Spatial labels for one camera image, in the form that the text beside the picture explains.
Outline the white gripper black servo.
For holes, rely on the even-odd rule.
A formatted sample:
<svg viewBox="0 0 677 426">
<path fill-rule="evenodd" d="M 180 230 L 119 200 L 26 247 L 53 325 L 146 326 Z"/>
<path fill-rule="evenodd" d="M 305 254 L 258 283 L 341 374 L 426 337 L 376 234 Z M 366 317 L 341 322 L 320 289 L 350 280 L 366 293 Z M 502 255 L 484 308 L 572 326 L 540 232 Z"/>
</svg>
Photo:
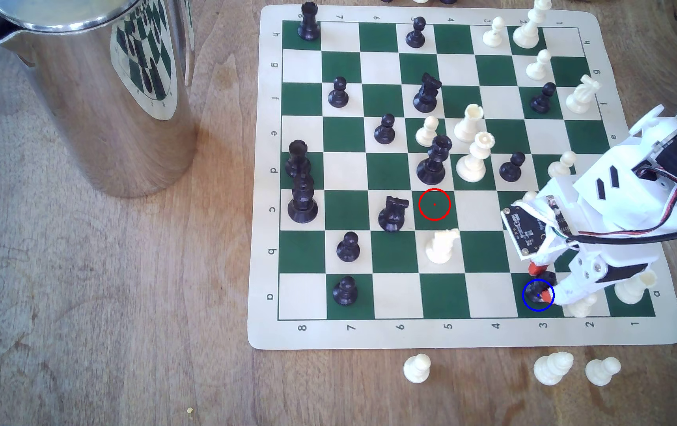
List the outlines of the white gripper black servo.
<svg viewBox="0 0 677 426">
<path fill-rule="evenodd" d="M 580 245 L 559 247 L 531 258 L 528 273 L 539 276 L 565 252 L 579 253 L 570 262 L 571 273 L 557 285 L 542 291 L 539 301 L 569 305 L 598 290 L 627 280 L 658 260 L 657 245 Z"/>
</svg>

